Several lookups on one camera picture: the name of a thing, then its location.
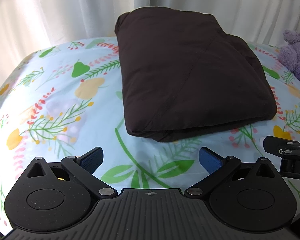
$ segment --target purple stuffed animal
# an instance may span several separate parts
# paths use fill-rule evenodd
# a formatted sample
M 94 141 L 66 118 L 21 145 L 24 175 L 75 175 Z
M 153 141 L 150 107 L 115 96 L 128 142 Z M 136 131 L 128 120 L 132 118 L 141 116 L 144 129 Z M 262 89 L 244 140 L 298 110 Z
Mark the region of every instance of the purple stuffed animal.
M 289 44 L 280 49 L 279 61 L 300 80 L 300 33 L 285 30 L 283 38 Z

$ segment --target bed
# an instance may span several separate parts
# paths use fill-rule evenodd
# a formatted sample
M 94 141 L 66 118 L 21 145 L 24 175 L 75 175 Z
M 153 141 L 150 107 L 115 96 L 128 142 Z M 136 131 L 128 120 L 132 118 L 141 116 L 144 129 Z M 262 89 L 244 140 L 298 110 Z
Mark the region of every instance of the bed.
M 279 169 L 280 158 L 267 154 L 262 143 L 268 135 L 300 141 L 300 82 L 278 61 L 279 48 L 248 44 L 274 93 L 276 116 L 171 143 L 127 134 L 116 38 L 71 41 L 23 59 L 0 88 L 0 231 L 11 230 L 5 197 L 36 156 L 57 162 L 100 146 L 104 161 L 94 176 L 118 192 L 125 187 L 188 188 L 208 175 L 198 160 L 202 146 L 243 162 L 264 156 Z M 300 180 L 285 180 L 297 199 L 297 219 Z

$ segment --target brown fabric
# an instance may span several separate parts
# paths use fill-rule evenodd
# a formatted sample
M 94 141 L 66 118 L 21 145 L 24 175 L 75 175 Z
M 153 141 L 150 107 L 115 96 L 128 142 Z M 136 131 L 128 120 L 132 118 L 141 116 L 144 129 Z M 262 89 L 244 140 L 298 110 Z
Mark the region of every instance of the brown fabric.
M 118 18 L 115 33 L 128 134 L 169 142 L 276 114 L 258 58 L 213 15 L 139 8 Z

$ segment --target round metal bolt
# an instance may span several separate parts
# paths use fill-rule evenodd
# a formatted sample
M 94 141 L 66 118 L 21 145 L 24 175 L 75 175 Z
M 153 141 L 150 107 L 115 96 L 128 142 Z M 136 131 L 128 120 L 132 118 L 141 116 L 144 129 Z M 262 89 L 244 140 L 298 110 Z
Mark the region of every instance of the round metal bolt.
M 101 190 L 99 190 L 99 194 L 103 196 L 110 196 L 114 193 L 114 190 L 109 187 L 104 187 Z
M 202 194 L 202 189 L 198 188 L 198 187 L 192 187 L 189 188 L 187 190 L 188 194 L 192 195 L 192 196 L 198 196 Z

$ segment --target curtain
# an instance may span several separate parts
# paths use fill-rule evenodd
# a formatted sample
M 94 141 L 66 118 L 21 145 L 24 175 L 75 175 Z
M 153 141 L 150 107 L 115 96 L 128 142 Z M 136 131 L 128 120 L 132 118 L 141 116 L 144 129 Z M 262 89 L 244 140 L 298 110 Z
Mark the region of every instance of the curtain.
M 214 14 L 227 33 L 282 45 L 296 29 L 300 0 L 0 0 L 0 86 L 28 54 L 83 38 L 114 36 L 117 17 L 165 6 Z

